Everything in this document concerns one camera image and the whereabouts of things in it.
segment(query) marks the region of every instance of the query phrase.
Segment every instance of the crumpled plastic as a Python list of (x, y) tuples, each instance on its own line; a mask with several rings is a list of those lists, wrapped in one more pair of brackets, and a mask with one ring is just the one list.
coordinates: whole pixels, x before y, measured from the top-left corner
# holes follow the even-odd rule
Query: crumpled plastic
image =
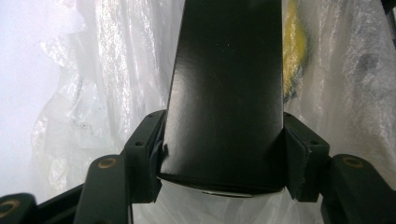
[[(366, 159), (396, 189), (396, 53), (380, 2), (295, 3), (307, 55), (285, 110), (329, 142), (331, 155)], [(184, 2), (59, 4), (85, 22), (42, 44), (61, 69), (32, 133), (51, 196), (82, 183), (94, 159), (119, 153), (143, 117), (166, 108)], [(286, 190), (231, 199), (166, 183), (156, 203), (133, 206), (135, 223), (322, 223), (319, 207)]]

